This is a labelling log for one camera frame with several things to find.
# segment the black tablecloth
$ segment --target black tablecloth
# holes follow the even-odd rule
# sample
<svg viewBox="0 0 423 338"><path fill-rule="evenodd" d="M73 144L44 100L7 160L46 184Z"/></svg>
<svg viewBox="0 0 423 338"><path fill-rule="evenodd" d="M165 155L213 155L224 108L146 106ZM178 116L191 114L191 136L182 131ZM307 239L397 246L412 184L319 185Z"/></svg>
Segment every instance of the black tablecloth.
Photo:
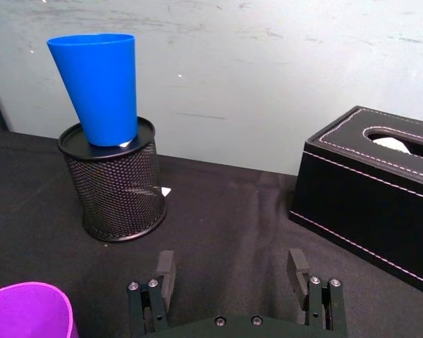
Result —
<svg viewBox="0 0 423 338"><path fill-rule="evenodd" d="M301 248L314 274L344 282L350 337L423 337L423 293L287 219L295 177L164 156L161 168L172 188L165 221L105 244L82 228L56 141L0 132L0 287L55 284L82 338L129 337L125 286L152 277L159 252L173 249L171 326L218 314L296 321L286 257Z"/></svg>

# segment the black mesh pencil holder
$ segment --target black mesh pencil holder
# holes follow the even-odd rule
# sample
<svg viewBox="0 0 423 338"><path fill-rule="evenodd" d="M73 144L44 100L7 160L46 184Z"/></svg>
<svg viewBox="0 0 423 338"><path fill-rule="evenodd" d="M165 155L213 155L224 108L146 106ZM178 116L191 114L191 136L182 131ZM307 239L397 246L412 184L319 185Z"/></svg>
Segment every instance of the black mesh pencil holder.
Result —
<svg viewBox="0 0 423 338"><path fill-rule="evenodd" d="M138 136L126 147L93 146L80 124L59 138L84 210L83 224L96 239L118 242L153 230L166 214L155 129L138 118Z"/></svg>

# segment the purple container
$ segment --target purple container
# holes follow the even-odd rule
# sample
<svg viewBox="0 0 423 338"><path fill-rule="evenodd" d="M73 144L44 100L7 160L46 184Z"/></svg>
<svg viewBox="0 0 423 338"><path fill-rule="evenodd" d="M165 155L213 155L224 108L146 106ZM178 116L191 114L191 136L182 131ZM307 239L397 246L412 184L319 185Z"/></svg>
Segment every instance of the purple container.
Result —
<svg viewBox="0 0 423 338"><path fill-rule="evenodd" d="M0 338L78 338L68 297L38 282L0 289Z"/></svg>

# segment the wall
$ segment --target wall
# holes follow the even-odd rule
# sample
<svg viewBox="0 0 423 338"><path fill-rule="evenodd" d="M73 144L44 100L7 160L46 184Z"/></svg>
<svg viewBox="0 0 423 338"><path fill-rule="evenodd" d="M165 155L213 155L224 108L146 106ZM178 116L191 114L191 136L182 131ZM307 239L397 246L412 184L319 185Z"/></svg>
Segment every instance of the wall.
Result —
<svg viewBox="0 0 423 338"><path fill-rule="evenodd" d="M423 119L423 0L0 0L13 130L76 123L45 42L102 31L137 35L162 154L296 174L304 140L355 105Z"/></svg>

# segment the black leather tissue box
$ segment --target black leather tissue box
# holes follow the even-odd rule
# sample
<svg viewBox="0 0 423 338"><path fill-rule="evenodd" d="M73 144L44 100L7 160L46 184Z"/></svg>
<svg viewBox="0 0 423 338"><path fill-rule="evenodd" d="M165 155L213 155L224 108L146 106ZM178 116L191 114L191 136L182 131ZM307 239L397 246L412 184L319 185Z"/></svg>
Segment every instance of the black leather tissue box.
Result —
<svg viewBox="0 0 423 338"><path fill-rule="evenodd" d="M354 107L310 137L289 215L423 291L423 122Z"/></svg>

